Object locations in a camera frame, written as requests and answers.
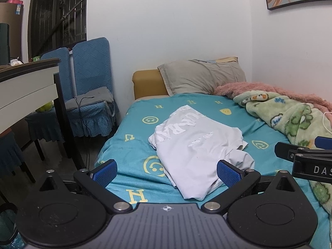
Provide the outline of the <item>dark barred window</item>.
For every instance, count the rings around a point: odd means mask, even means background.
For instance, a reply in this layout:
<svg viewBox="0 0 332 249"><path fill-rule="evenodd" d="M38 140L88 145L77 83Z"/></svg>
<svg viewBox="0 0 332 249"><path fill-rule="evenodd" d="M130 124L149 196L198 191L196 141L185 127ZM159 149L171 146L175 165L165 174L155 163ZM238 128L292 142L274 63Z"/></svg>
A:
<svg viewBox="0 0 332 249"><path fill-rule="evenodd" d="M87 40L87 0L30 0L28 58Z"/></svg>

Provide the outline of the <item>green plush toy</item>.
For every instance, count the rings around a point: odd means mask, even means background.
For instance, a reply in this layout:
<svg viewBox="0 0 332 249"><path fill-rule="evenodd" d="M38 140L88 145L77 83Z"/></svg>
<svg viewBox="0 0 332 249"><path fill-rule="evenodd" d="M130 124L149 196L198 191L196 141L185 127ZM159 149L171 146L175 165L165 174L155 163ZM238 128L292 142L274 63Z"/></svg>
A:
<svg viewBox="0 0 332 249"><path fill-rule="evenodd" d="M36 112L42 113L42 112L50 111L53 108L53 106L54 106L54 103L52 101L48 102L45 105L43 105L42 107L36 109Z"/></svg>

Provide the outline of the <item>blue covered chair far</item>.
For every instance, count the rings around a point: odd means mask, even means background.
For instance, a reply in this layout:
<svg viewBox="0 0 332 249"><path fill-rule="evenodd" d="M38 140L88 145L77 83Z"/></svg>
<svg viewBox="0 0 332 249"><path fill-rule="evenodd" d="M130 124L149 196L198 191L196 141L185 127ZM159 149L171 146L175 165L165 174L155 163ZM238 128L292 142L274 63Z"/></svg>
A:
<svg viewBox="0 0 332 249"><path fill-rule="evenodd" d="M47 60L55 58L60 59L59 77L63 100L68 101L74 97L69 50L66 47L58 48L57 50L43 54L40 59ZM30 113L25 117L25 121L28 123L30 139L34 142L40 159L44 161L45 157L39 141L44 139L47 142L63 142L54 102L51 101L35 110L33 113Z"/></svg>

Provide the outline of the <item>white t-shirt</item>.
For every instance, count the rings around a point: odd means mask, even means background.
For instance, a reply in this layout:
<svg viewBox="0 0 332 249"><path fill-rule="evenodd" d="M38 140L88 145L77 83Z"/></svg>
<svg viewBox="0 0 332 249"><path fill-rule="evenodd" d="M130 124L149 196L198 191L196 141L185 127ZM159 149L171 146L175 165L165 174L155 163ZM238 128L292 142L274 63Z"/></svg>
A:
<svg viewBox="0 0 332 249"><path fill-rule="evenodd" d="M226 160L240 170L253 169L239 128L219 123L189 105L181 106L149 136L164 173L184 199L198 201L222 185L217 163Z"/></svg>

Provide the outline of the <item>grey cloth on chair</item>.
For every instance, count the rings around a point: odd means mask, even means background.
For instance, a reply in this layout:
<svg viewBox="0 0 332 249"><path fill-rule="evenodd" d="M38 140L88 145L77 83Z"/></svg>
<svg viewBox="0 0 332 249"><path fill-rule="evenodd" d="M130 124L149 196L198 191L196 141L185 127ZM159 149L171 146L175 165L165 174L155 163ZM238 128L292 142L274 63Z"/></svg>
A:
<svg viewBox="0 0 332 249"><path fill-rule="evenodd" d="M115 101L112 93L107 87L100 87L76 96L65 102L66 112L70 116L81 116L83 118L95 115L115 116Z"/></svg>

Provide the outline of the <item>pink fluffy blanket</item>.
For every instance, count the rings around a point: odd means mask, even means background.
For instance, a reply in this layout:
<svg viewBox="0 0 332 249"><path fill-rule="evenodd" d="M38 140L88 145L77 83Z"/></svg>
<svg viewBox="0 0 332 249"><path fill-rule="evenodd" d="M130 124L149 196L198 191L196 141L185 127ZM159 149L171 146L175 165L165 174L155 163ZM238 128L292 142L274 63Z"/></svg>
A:
<svg viewBox="0 0 332 249"><path fill-rule="evenodd" d="M230 99L248 91L261 90L265 92L278 93L281 96L288 96L292 100L300 101L302 103L313 104L315 108L325 113L325 117L331 123L331 102L322 99L315 94L301 94L291 90L287 90L278 86L269 85L262 82L236 82L219 85L214 90L214 95L227 96Z"/></svg>

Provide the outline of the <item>yellow bed headboard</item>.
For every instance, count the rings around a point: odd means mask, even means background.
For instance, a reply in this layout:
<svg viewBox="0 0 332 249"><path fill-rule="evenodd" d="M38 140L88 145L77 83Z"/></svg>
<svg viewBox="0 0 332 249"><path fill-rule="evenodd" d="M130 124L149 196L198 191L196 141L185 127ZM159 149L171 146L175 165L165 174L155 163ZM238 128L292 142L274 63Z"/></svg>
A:
<svg viewBox="0 0 332 249"><path fill-rule="evenodd" d="M135 71L132 76L134 98L167 96L163 78L158 69Z"/></svg>

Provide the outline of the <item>blue covered chair near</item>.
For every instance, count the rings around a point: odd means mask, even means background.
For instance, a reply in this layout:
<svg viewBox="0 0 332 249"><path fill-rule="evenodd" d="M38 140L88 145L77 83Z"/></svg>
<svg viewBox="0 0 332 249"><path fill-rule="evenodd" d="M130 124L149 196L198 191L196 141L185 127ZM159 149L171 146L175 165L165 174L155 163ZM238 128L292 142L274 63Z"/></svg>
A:
<svg viewBox="0 0 332 249"><path fill-rule="evenodd" d="M106 38L96 38L76 44L73 47L73 64L77 96L100 87L107 87L113 95L110 45ZM114 117L103 114L83 118L68 114L74 136L108 136L116 126L116 115L119 111L116 102L115 106Z"/></svg>

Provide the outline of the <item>blue covered chair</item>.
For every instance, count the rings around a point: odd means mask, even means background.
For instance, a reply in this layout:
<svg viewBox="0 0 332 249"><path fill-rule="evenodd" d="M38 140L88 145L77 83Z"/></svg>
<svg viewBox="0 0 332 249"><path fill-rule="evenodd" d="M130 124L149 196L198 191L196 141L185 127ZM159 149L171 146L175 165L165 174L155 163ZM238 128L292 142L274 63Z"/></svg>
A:
<svg viewBox="0 0 332 249"><path fill-rule="evenodd" d="M100 87L107 87L113 95L110 45L106 38L96 38L76 44L73 47L73 64L77 96ZM68 114L74 136L108 136L116 126L116 115L119 111L116 102L115 106L114 117L103 114L83 118Z"/></svg>
<svg viewBox="0 0 332 249"><path fill-rule="evenodd" d="M43 54L40 59L47 60L55 58L60 59L59 77L63 100L68 101L74 97L69 50L66 47L58 48L57 50ZM45 157L39 141L44 139L47 142L63 142L54 102L51 101L35 110L33 113L30 113L25 117L25 121L28 123L30 139L34 142L40 159L44 161Z"/></svg>

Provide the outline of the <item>teal patterned bed sheet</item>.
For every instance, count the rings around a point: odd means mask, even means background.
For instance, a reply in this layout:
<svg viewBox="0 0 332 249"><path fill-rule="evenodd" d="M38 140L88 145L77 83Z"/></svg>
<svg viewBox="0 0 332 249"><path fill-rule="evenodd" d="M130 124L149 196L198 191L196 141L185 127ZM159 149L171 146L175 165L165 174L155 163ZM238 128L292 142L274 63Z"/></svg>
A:
<svg viewBox="0 0 332 249"><path fill-rule="evenodd" d="M312 103L261 90L178 94L135 102L96 165L116 161L107 189L132 205L203 204L225 190L218 161L274 176L293 166L275 155L278 142L313 149L319 136L331 137L331 112Z"/></svg>

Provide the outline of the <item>grey pillow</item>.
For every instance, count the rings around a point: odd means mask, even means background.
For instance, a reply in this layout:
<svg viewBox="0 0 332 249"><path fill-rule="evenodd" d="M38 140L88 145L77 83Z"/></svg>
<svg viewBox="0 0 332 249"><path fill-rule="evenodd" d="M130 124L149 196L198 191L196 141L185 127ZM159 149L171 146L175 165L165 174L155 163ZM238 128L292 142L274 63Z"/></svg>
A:
<svg viewBox="0 0 332 249"><path fill-rule="evenodd" d="M173 61L158 66L158 70L170 96L182 93L213 94L220 85L246 80L237 57Z"/></svg>

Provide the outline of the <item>white desk with dark top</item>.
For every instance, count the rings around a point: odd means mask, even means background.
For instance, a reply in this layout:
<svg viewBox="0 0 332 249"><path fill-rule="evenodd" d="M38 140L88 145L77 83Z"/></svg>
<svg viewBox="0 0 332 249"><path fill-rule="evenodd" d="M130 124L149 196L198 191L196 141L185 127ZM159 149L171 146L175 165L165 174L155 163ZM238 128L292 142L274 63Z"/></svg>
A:
<svg viewBox="0 0 332 249"><path fill-rule="evenodd" d="M17 66L1 66L1 133L34 110L54 101L64 148L76 169L85 164L77 149L63 101L60 59L46 59Z"/></svg>

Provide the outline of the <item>green cartoon fleece blanket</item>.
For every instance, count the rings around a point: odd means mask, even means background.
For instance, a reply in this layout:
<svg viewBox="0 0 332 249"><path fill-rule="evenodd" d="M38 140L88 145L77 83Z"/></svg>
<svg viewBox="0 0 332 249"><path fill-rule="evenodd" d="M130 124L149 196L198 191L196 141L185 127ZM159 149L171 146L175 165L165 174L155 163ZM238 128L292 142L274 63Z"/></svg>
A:
<svg viewBox="0 0 332 249"><path fill-rule="evenodd" d="M313 104L274 92L252 90L233 98L254 117L284 134L294 145L315 149L316 137L331 137L331 123Z"/></svg>

